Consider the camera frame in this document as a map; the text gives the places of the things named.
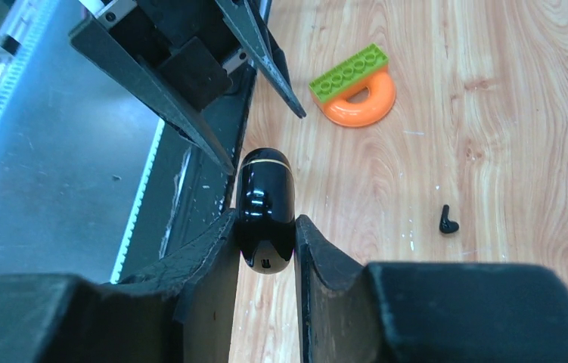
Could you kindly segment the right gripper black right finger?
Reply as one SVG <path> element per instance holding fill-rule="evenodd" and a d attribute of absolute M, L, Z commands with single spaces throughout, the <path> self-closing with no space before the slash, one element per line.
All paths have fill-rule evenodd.
<path fill-rule="evenodd" d="M 543 266 L 369 262 L 296 220 L 303 362 L 568 362 L 568 288 Z"/>

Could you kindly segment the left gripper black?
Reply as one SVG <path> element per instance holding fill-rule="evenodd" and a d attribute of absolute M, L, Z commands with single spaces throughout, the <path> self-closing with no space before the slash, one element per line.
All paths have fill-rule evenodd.
<path fill-rule="evenodd" d="M 70 32 L 70 44 L 233 175 L 200 112 L 231 90 L 241 64 L 253 61 L 287 106 L 306 116 L 267 37 L 250 1 L 111 1 Z"/>

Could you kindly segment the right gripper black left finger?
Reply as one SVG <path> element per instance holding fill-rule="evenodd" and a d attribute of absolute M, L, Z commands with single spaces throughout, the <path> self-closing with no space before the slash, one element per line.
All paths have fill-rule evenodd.
<path fill-rule="evenodd" d="M 0 362 L 226 362 L 236 212 L 117 284 L 0 275 Z"/>

